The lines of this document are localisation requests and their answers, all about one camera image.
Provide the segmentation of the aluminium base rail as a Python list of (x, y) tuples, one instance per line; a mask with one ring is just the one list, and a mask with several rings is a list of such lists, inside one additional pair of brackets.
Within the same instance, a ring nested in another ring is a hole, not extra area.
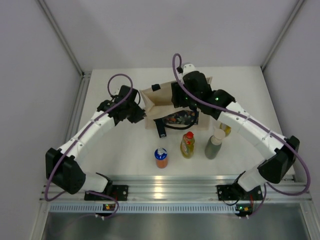
[[(111, 176), (115, 185), (128, 185), (128, 202), (218, 203), (217, 186), (231, 184), (235, 175), (200, 176)], [(297, 193), (306, 183), (296, 182), (292, 175), (274, 187), (282, 192)], [(85, 192), (64, 193), (55, 202), (84, 202)], [(266, 184), (266, 203), (299, 203), (311, 201), (309, 191), (298, 196), (280, 194)]]

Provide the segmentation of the yellow bottle red cap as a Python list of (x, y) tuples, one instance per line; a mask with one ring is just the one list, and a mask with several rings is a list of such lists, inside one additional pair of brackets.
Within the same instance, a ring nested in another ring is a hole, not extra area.
[(194, 154), (195, 138), (191, 131), (183, 135), (180, 143), (180, 151), (184, 158), (190, 159)]
[(232, 128), (224, 123), (219, 125), (219, 128), (225, 132), (225, 136), (228, 137), (231, 133)]

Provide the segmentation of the left aluminium frame post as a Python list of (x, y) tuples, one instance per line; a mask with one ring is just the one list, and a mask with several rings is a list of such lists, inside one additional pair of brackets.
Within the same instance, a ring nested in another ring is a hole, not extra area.
[(84, 71), (82, 70), (75, 54), (72, 51), (63, 31), (61, 30), (57, 20), (55, 19), (50, 7), (46, 3), (45, 0), (35, 0), (35, 2), (40, 7), (41, 11), (43, 12), (45, 18), (49, 22), (54, 34), (58, 38), (63, 50), (65, 51), (66, 55), (68, 56), (69, 60), (71, 61), (73, 67), (75, 68), (76, 72), (82, 77), (84, 75)]

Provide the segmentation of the aluminium frame post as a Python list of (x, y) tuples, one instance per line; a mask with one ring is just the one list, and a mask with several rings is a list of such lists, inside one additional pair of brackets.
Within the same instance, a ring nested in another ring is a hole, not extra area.
[(84, 71), (82, 70), (75, 54), (72, 51), (63, 31), (61, 30), (57, 20), (55, 19), (50, 7), (46, 3), (45, 0), (35, 0), (35, 2), (40, 7), (41, 11), (43, 12), (45, 18), (49, 22), (54, 34), (58, 38), (63, 50), (65, 51), (66, 55), (68, 56), (69, 60), (71, 61), (73, 67), (75, 68), (76, 72), (82, 77), (84, 75)]
[(283, 26), (280, 28), (279, 33), (277, 34), (275, 40), (273, 41), (269, 51), (267, 52), (264, 61), (262, 62), (260, 69), (262, 72), (265, 71), (269, 62), (272, 60), (274, 54), (277, 52), (278, 48), (280, 47), (282, 41), (284, 40), (286, 34), (288, 33), (289, 29), (293, 25), (295, 19), (299, 15), (301, 9), (305, 5), (306, 0), (296, 0), (293, 9), (290, 11), (288, 17), (286, 18)]

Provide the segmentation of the blue pump bottle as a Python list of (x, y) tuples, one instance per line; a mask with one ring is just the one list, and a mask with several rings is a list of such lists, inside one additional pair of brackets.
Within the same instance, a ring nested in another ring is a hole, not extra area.
[(168, 165), (168, 152), (164, 148), (157, 148), (154, 157), (158, 168), (164, 169)]

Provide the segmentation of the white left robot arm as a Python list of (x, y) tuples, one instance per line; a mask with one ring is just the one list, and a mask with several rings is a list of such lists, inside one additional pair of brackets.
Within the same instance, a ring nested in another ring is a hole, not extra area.
[(112, 180), (101, 173), (86, 173), (81, 165), (90, 149), (119, 122), (128, 120), (135, 124), (144, 119), (145, 111), (135, 101), (138, 93), (137, 89), (121, 86), (112, 100), (100, 103), (74, 137), (58, 149), (50, 148), (45, 154), (48, 182), (71, 195), (95, 191), (102, 200), (109, 199), (113, 194)]

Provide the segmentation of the green pump bottle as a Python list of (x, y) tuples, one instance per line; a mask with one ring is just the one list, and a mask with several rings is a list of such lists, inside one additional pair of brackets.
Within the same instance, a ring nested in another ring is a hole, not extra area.
[(222, 142), (226, 136), (224, 130), (216, 128), (213, 135), (208, 139), (204, 154), (209, 160), (213, 160), (222, 147)]

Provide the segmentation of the beige canvas tote bag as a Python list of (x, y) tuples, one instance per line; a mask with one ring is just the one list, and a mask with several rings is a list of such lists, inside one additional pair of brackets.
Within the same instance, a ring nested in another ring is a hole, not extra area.
[(140, 96), (144, 102), (146, 117), (144, 119), (146, 129), (157, 129), (156, 120), (161, 120), (164, 125), (174, 128), (186, 128), (192, 122), (192, 130), (208, 130), (210, 117), (198, 111), (198, 117), (188, 107), (174, 107), (172, 103), (172, 84), (174, 81), (155, 84), (150, 88), (140, 90)]

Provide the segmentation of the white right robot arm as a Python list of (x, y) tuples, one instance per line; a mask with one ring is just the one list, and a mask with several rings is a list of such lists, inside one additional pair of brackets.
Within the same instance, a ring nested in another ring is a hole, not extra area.
[(228, 92), (213, 90), (206, 76), (193, 64), (173, 69), (182, 80), (171, 83), (171, 101), (175, 108), (189, 107), (230, 126), (251, 143), (263, 161), (241, 173), (232, 185), (233, 194), (244, 199), (255, 187), (265, 183), (278, 184), (297, 159), (300, 141), (268, 129), (251, 117)]

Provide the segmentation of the right aluminium frame post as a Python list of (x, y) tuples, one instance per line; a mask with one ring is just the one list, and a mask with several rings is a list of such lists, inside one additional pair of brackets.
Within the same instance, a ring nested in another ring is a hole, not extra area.
[(299, 15), (301, 9), (305, 5), (306, 0), (296, 0), (293, 9), (290, 11), (288, 17), (286, 18), (283, 26), (280, 28), (279, 33), (277, 34), (275, 40), (273, 41), (269, 51), (267, 52), (264, 61), (262, 62), (260, 69), (262, 72), (265, 71), (269, 62), (272, 60), (274, 54), (277, 52), (278, 48), (280, 47), (282, 41), (284, 40), (286, 34), (288, 33), (289, 29), (293, 25), (295, 19)]

